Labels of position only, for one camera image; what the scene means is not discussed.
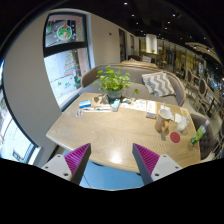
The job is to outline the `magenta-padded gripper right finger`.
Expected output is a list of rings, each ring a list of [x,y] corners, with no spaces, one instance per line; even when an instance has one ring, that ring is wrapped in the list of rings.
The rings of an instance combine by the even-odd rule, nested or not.
[[[133,144],[132,153],[145,185],[182,169],[182,167],[167,154],[158,155],[136,143]]]

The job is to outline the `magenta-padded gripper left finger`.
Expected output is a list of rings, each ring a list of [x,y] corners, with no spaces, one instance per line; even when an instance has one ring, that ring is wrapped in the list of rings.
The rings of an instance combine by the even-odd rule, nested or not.
[[[42,169],[79,185],[90,154],[91,144],[87,143],[66,155],[57,154]]]

